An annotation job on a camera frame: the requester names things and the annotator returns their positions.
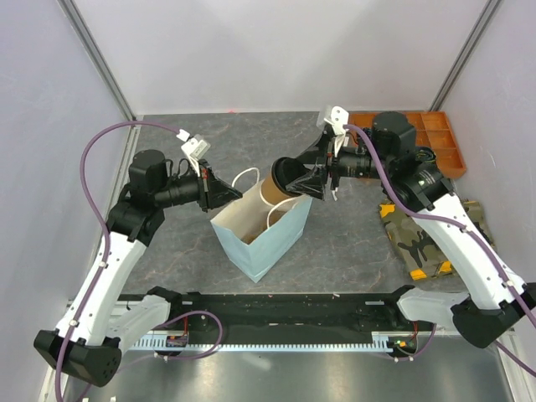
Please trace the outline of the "brown paper coffee cup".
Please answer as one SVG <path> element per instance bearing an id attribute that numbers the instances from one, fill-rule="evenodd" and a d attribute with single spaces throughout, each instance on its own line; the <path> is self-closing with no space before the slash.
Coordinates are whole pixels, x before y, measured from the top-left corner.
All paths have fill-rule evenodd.
<path id="1" fill-rule="evenodd" d="M 260 198 L 265 204 L 275 206 L 286 199 L 294 198 L 294 195 L 281 190 L 272 174 L 269 173 L 260 186 Z"/>

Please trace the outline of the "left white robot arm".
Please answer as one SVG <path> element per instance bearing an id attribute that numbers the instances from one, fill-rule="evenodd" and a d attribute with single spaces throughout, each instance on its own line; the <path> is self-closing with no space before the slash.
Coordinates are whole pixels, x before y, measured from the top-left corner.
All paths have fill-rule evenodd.
<path id="1" fill-rule="evenodd" d="M 205 160 L 184 174 L 171 173 L 172 162 L 158 150 L 138 152 L 129 181 L 106 220 L 103 240 L 83 286 L 54 330 L 41 330 L 33 345 L 63 374 L 96 387 L 107 385 L 123 354 L 147 332 L 183 322 L 182 297 L 153 287 L 120 318 L 112 310 L 133 267 L 165 220 L 166 208 L 196 203 L 204 212 L 242 197 L 217 178 Z"/>

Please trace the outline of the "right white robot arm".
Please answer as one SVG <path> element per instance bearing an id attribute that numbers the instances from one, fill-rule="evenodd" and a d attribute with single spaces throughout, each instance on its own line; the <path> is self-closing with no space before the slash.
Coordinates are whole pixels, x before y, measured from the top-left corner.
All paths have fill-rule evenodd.
<path id="1" fill-rule="evenodd" d="M 535 320 L 535 285 L 498 256 L 471 222 L 436 162 L 426 161 L 417 130 L 396 111 L 379 113 L 365 131 L 334 106 L 320 114 L 320 137 L 292 159 L 301 171 L 285 190 L 322 199 L 341 178 L 377 178 L 396 209 L 419 225 L 461 277 L 466 291 L 439 293 L 408 287 L 383 312 L 396 330 L 415 321 L 454 327 L 470 344 L 485 348 L 526 317 Z"/>

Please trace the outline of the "brown cardboard cup carrier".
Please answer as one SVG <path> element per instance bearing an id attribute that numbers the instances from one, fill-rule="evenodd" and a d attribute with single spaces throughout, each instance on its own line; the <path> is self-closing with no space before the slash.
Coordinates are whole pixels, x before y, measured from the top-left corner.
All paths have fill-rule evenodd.
<path id="1" fill-rule="evenodd" d="M 252 242 L 254 242 L 260 235 L 261 235 L 261 232 L 260 232 L 260 233 L 247 234 L 247 235 L 242 239 L 242 241 L 243 241 L 244 243 L 246 243 L 247 245 L 249 245 L 249 244 L 251 244 Z"/>

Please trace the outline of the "white and blue paper bag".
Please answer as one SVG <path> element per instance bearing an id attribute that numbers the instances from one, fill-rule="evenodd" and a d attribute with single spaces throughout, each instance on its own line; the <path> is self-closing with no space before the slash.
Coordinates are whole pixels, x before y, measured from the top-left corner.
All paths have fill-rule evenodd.
<path id="1" fill-rule="evenodd" d="M 238 199 L 211 219 L 211 225 L 229 260 L 253 282 L 258 282 L 280 258 L 302 237 L 312 199 L 296 196 L 275 206 L 260 198 L 257 181 Z M 247 245 L 247 234 L 261 235 Z"/>

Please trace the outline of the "black plastic cup lid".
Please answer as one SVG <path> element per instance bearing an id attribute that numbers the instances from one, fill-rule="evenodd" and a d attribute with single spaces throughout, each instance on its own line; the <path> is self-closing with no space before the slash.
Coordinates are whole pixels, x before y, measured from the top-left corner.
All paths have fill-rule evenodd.
<path id="1" fill-rule="evenodd" d="M 298 178 L 305 176 L 309 169 L 295 158 L 280 157 L 271 166 L 271 178 L 276 188 L 283 194 L 296 197 L 299 193 L 292 192 L 286 186 Z"/>

